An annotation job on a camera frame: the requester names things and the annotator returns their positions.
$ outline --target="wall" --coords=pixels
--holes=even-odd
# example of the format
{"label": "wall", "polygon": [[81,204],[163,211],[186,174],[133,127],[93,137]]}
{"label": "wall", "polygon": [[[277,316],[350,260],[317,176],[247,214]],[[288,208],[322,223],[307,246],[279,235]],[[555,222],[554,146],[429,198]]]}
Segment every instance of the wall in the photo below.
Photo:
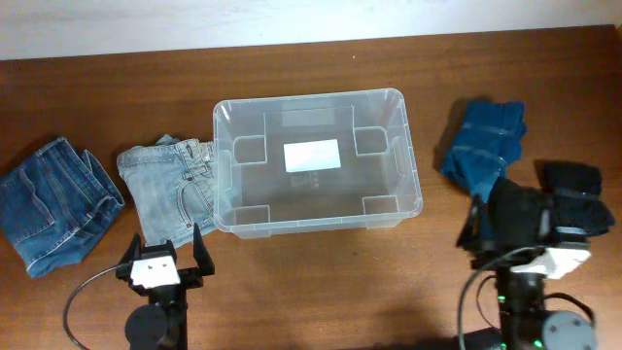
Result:
{"label": "wall", "polygon": [[604,23],[620,0],[0,0],[0,59]]}

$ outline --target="blue cloth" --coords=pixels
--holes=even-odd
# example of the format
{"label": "blue cloth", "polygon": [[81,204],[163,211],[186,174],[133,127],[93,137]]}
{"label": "blue cloth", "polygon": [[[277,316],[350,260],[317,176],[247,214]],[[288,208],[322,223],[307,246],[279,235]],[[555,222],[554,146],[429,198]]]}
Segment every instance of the blue cloth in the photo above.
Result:
{"label": "blue cloth", "polygon": [[136,146],[117,158],[147,245],[190,242],[194,223],[202,234],[216,229],[213,146],[164,135],[155,146]]}
{"label": "blue cloth", "polygon": [[505,177],[505,168],[521,158],[524,114],[523,102],[470,102],[440,173],[487,202],[497,178]]}
{"label": "blue cloth", "polygon": [[0,179],[0,228],[31,277],[81,262],[124,205],[99,161],[64,137]]}

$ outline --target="wooden table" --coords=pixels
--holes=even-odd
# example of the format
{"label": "wooden table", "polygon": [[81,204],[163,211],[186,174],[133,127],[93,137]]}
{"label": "wooden table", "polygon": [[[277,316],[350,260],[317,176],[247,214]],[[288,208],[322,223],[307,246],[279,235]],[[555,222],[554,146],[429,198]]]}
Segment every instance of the wooden table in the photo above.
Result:
{"label": "wooden table", "polygon": [[[65,135],[101,160],[126,199],[116,156],[164,133],[211,139],[220,100],[403,92],[423,213],[391,229],[255,240],[210,233],[204,242],[217,274],[189,292],[190,349],[393,348],[455,335],[469,274],[469,256],[455,242],[469,198],[434,166],[472,98],[526,104],[529,131],[510,179],[537,186],[535,159],[588,162],[603,172],[603,201],[616,218],[622,214],[622,45],[613,26],[4,61],[0,87],[0,173]],[[547,291],[595,308],[604,349],[616,348],[620,337],[621,228],[593,239],[593,258],[576,272],[547,283]],[[140,224],[129,200],[82,263],[40,279],[26,275],[2,236],[1,347],[71,349],[61,326],[66,298],[115,264],[134,232]],[[194,264],[191,245],[178,254],[181,266]],[[466,330],[484,328],[473,295],[468,301]],[[492,288],[482,301],[494,318]],[[108,276],[78,296],[70,324],[93,349],[126,348],[125,319],[145,302]]]}

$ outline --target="jeans back pocket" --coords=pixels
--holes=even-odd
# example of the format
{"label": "jeans back pocket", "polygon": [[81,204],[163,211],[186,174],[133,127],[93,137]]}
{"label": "jeans back pocket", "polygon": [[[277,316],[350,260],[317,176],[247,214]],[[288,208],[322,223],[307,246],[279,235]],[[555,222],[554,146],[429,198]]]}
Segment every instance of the jeans back pocket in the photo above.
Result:
{"label": "jeans back pocket", "polygon": [[37,196],[35,185],[19,170],[0,192],[0,227],[15,246],[54,224],[54,217]]}

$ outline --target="clear plastic container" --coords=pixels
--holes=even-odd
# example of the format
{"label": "clear plastic container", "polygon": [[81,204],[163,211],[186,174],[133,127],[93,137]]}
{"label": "clear plastic container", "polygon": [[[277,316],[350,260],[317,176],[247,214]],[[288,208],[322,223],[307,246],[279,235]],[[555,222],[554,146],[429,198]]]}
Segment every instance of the clear plastic container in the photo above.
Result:
{"label": "clear plastic container", "polygon": [[394,88],[223,101],[214,141],[214,221],[242,238],[392,228],[423,209]]}

